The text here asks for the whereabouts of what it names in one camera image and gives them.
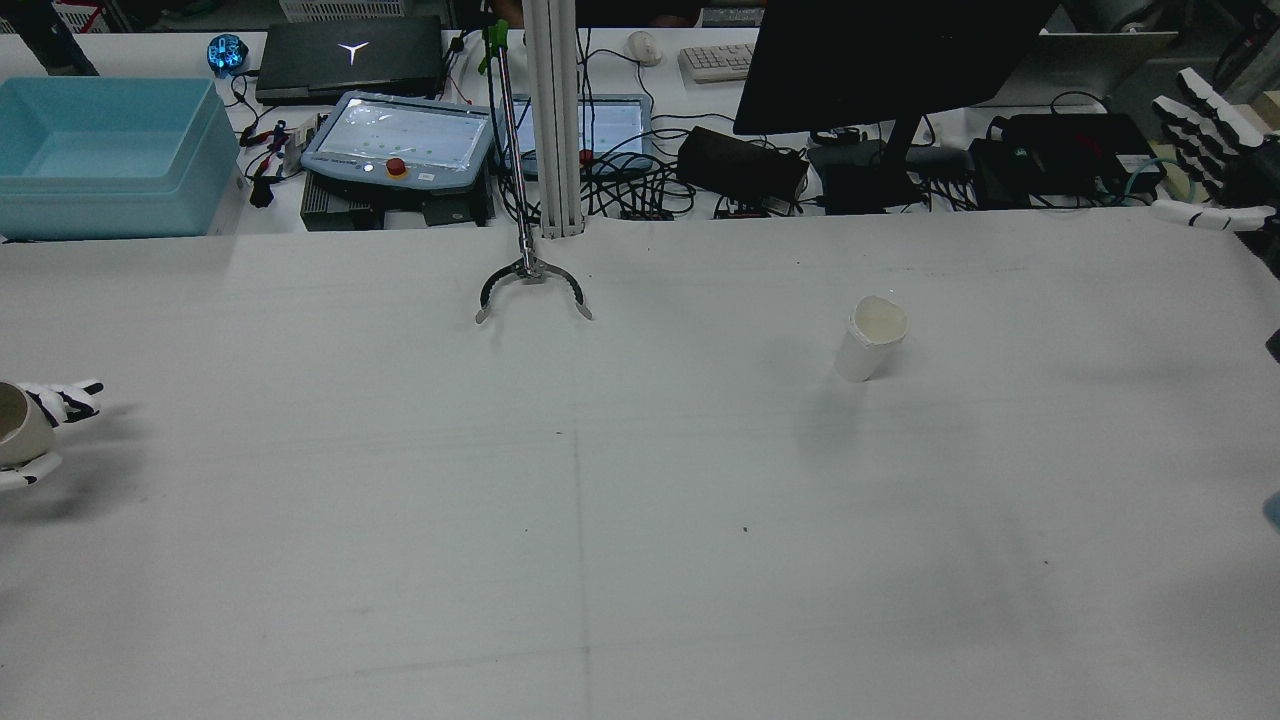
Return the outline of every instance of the blue glowing device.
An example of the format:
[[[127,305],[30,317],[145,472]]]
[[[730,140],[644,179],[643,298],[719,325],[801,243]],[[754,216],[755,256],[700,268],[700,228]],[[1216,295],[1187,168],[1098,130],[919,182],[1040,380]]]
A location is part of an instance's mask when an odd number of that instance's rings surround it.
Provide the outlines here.
[[[234,74],[248,59],[248,45],[234,35],[219,35],[209,41],[209,69],[218,77]]]

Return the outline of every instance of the computer monitor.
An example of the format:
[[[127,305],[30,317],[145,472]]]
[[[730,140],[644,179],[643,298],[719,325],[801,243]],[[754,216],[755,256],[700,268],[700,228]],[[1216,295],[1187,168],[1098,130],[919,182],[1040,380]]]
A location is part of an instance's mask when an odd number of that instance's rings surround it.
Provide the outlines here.
[[[1059,0],[771,0],[733,132],[826,131],[893,120],[863,184],[918,197],[906,150],[928,113],[1000,91]]]

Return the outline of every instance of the light blue plastic bin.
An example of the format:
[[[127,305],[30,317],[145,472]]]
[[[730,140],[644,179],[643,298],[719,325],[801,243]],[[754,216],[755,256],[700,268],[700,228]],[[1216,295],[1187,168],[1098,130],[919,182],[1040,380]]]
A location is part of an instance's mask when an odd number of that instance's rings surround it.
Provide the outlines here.
[[[0,234],[204,234],[239,146],[209,78],[0,85]]]

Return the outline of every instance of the green clamp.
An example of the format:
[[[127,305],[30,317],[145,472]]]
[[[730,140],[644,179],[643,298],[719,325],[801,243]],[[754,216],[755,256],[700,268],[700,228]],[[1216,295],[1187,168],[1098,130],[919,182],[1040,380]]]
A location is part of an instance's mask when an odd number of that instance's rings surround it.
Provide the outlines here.
[[[511,23],[499,19],[494,24],[484,29],[485,46],[489,53],[480,60],[480,74],[486,74],[489,72],[489,59],[498,56],[498,49],[507,49],[507,31],[511,29]]]

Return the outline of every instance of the white cup held by hand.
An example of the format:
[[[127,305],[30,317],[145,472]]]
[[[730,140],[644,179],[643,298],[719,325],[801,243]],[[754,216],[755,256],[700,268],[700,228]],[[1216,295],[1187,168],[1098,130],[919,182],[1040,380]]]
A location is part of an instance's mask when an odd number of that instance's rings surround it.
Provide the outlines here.
[[[865,380],[904,337],[906,311],[883,297],[864,297],[849,318],[845,342],[836,354],[836,372],[849,382]]]
[[[0,468],[35,460],[54,447],[54,428],[22,388],[0,382]]]

